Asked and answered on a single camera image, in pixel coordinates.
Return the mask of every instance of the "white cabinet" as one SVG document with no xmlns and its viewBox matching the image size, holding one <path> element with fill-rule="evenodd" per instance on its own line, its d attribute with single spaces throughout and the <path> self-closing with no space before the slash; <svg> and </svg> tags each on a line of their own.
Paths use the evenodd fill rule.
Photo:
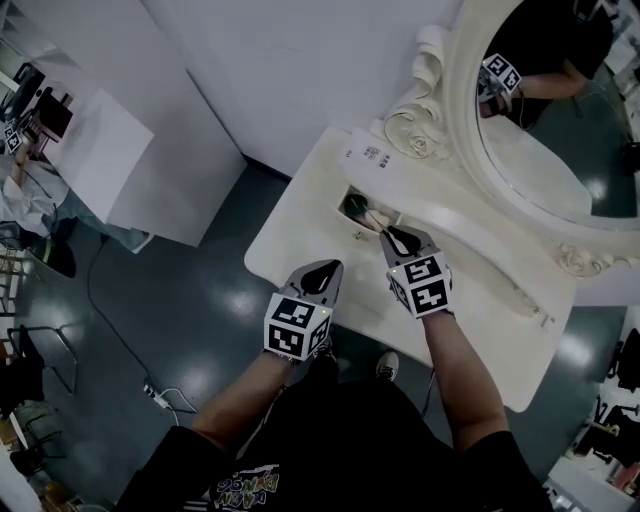
<svg viewBox="0 0 640 512">
<path fill-rule="evenodd" d="M 144 7 L 13 0 L 5 12 L 6 40 L 77 99 L 47 150 L 74 191 L 105 221 L 198 245 L 246 164 Z"/>
</svg>

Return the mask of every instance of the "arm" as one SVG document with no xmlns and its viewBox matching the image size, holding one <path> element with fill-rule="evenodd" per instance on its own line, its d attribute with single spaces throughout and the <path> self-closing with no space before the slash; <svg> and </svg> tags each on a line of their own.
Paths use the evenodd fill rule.
<svg viewBox="0 0 640 512">
<path fill-rule="evenodd" d="M 456 449 L 464 452 L 490 434 L 508 431 L 498 388 L 456 319 L 434 313 L 422 322 Z"/>
<path fill-rule="evenodd" d="M 536 98 L 554 100 L 571 98 L 578 94 L 589 82 L 568 60 L 564 61 L 562 71 L 522 77 L 520 87 L 514 98 Z"/>
<path fill-rule="evenodd" d="M 202 408 L 191 428 L 222 451 L 236 452 L 266 414 L 292 369 L 289 361 L 275 354 L 260 354 L 235 383 Z"/>
</svg>

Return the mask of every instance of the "shoe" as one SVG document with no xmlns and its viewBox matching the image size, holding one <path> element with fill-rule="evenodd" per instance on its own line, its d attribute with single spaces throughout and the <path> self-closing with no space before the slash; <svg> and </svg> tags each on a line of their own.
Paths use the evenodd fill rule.
<svg viewBox="0 0 640 512">
<path fill-rule="evenodd" d="M 317 359 L 318 357 L 330 357 L 337 362 L 336 356 L 333 355 L 331 336 L 320 343 L 320 345 L 318 345 L 318 348 L 316 348 L 313 352 L 313 358 Z"/>
<path fill-rule="evenodd" d="M 396 375 L 398 375 L 398 368 L 400 368 L 400 359 L 398 358 L 398 354 L 392 351 L 385 352 L 382 354 L 382 357 L 378 359 L 376 378 L 393 382 Z"/>
</svg>

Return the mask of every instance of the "power strip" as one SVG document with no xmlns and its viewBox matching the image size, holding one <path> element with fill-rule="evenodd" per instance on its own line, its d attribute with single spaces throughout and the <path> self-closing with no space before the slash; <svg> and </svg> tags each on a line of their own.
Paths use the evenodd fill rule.
<svg viewBox="0 0 640 512">
<path fill-rule="evenodd" d="M 152 388 L 149 384 L 144 385 L 144 392 L 149 395 L 155 403 L 157 403 L 163 409 L 172 409 L 169 402 L 167 402 L 164 398 L 160 396 L 154 388 Z"/>
</svg>

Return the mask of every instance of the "oval mirror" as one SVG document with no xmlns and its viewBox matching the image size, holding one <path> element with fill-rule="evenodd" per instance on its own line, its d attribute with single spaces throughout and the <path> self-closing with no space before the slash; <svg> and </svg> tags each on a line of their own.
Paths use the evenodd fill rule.
<svg viewBox="0 0 640 512">
<path fill-rule="evenodd" d="M 481 63 L 477 117 L 489 158 L 518 194 L 564 219 L 640 229 L 639 52 L 632 0 L 516 7 Z"/>
</svg>

